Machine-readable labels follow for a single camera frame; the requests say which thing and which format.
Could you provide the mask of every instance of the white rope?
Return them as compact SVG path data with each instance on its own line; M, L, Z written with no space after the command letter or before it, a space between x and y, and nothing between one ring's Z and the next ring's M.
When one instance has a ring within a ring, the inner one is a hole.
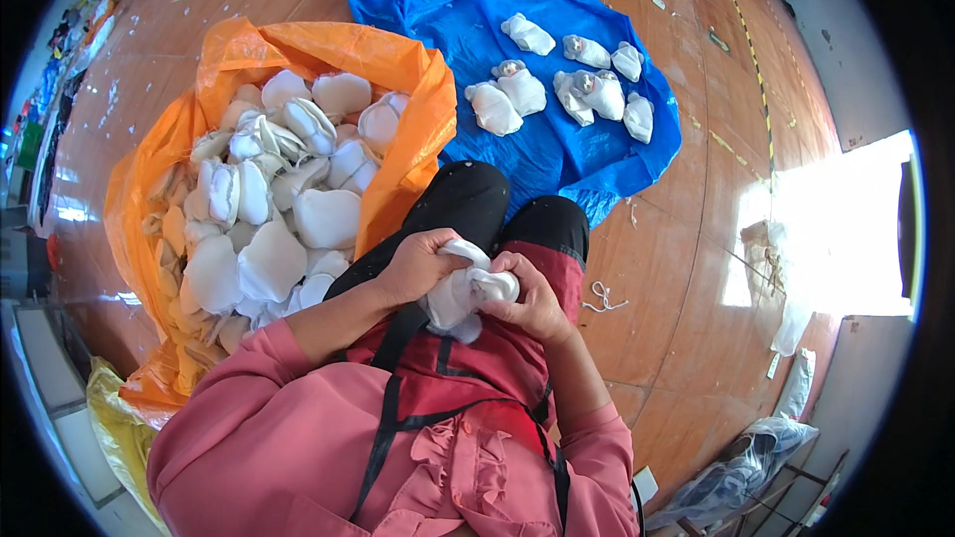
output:
M627 305L627 303L630 302L629 300L626 300L623 303L617 303L616 305L611 305L610 304L610 289L603 286L603 282L599 280L594 282L592 285L590 285L590 290L593 291L593 293L596 294L597 296L601 297L601 299L603 300L603 309L597 309L590 303L581 303L581 305L583 307L588 307L594 310L598 314L603 314L603 312L605 311L610 311L612 309L617 309L618 307L623 307L624 305Z

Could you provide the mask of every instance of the pink blouse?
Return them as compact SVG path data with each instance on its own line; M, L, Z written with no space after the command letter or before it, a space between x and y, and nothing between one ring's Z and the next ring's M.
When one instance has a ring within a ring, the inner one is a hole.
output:
M356 525L389 373L313 369L284 320L196 387L149 455L150 495L175 535L559 535L554 475L495 426L495 402L399 432ZM567 535L636 535L632 445L612 403L562 425Z

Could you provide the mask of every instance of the hand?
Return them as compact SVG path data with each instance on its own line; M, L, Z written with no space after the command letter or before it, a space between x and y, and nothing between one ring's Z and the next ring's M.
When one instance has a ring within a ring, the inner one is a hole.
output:
M501 252L491 262L491 272L509 271L520 281L517 303L484 301L487 315L519 326L546 348L564 342L576 331L570 324L547 278L521 254Z
M435 229L409 234L401 241L388 267L374 280L390 305L417 301L449 273L471 265L466 257L437 254L438 249L455 238L461 237L453 229Z

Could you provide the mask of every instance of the yellow plastic bag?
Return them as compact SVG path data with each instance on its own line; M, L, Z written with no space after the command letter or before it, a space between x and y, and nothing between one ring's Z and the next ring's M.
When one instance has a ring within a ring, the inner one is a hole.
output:
M160 532L169 535L146 486L146 461L158 432L119 397L122 379L113 366L100 357L93 357L92 364L93 372L86 384L86 404L99 448L119 483L132 494Z
M146 196L162 173L187 160L196 137L219 124L236 88L261 85L283 68L307 80L343 70L373 85L411 95L394 140L362 197L355 256L398 230L414 200L437 172L437 154L455 135L455 82L437 50L355 23L278 23L256 28L230 18L206 35L196 85L162 113L137 149L113 168L103 222L116 267L156 322L164 350L121 391L150 424L161 427L183 406L204 370L187 359L185 336L170 324L169 299L159 290L153 250L158 238L142 233L158 205Z

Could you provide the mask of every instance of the yellow black tape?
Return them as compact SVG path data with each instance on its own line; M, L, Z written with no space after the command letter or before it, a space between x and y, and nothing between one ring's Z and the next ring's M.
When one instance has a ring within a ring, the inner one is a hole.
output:
M733 0L736 7L736 15L739 16L739 23L743 26L743 33L746 35L746 42L750 45L750 57L753 59L753 67L757 70L757 81L759 82L759 93L763 98L763 118L766 120L766 139L770 144L770 193L772 193L773 179L775 178L775 161L772 149L772 125L770 124L770 106L766 100L766 86L763 83L763 74L759 72L759 62L757 60L757 50L753 48L753 38L750 36L750 30L746 28L746 19L743 18L743 11L739 8L739 2Z

